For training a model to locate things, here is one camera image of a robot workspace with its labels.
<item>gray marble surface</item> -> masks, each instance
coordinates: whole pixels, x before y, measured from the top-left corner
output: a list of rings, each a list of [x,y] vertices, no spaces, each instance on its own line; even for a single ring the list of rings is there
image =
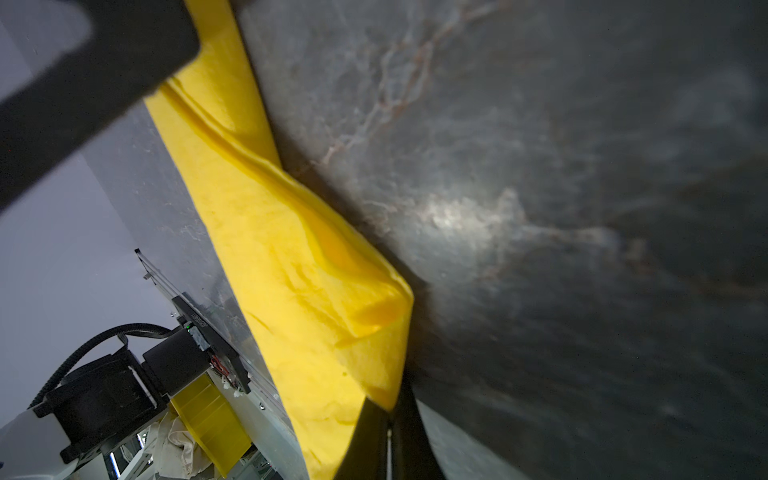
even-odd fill
[[[45,36],[11,3],[33,64]],[[449,477],[768,477],[763,4],[235,6],[285,168],[415,290],[409,370]],[[84,156],[263,369],[143,107]]]

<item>yellow bin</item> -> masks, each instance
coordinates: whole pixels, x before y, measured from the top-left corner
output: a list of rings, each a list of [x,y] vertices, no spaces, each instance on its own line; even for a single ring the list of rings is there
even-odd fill
[[[250,438],[227,399],[203,374],[170,399],[170,403],[194,441],[226,478],[250,448]]]

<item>white cloth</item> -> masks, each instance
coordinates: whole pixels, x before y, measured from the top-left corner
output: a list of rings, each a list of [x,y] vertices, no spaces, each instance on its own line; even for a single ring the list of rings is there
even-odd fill
[[[176,412],[169,411],[162,420],[150,426],[147,445],[152,441],[153,462],[161,476],[189,480],[211,464]]]

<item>black cable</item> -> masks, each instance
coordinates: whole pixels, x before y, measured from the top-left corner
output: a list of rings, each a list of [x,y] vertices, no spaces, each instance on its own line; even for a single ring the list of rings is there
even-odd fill
[[[75,350],[74,353],[72,353],[64,361],[64,363],[62,363],[61,366],[56,369],[54,374],[51,375],[51,378],[48,379],[45,385],[43,385],[43,388],[40,389],[40,392],[38,392],[35,399],[32,400],[32,403],[29,404],[29,408],[32,408],[42,402],[45,395],[58,387],[58,384],[69,373],[69,371],[72,370],[72,367],[74,367],[75,364],[77,364],[77,362],[79,362],[85,356],[86,353],[90,352],[96,345],[104,342],[106,339],[110,339],[113,336],[119,335],[121,333],[130,336],[143,336],[150,339],[164,339],[167,338],[172,332],[173,330],[169,330],[164,326],[153,325],[151,323],[127,323],[125,325],[116,326],[99,333],[92,339],[88,340],[86,343],[83,343],[79,349]]]

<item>yellow cloth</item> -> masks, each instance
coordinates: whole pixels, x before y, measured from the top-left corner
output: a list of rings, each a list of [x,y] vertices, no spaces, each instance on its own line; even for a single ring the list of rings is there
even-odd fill
[[[280,168],[227,0],[187,0],[199,57],[146,100],[293,423],[331,479],[363,400],[397,399],[413,296],[373,247]]]

